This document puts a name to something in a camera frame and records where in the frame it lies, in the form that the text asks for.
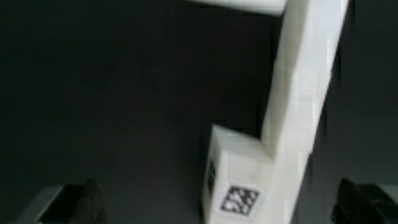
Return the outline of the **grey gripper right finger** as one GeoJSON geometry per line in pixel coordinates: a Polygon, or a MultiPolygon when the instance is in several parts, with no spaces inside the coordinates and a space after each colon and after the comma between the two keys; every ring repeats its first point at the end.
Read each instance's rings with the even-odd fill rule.
{"type": "Polygon", "coordinates": [[[398,185],[341,179],[332,224],[398,224],[398,185]]]}

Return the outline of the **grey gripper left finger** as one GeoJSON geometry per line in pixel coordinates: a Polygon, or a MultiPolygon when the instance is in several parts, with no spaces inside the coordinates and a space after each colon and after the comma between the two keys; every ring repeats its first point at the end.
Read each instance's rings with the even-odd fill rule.
{"type": "Polygon", "coordinates": [[[11,224],[109,224],[98,181],[45,187],[11,224]]]}

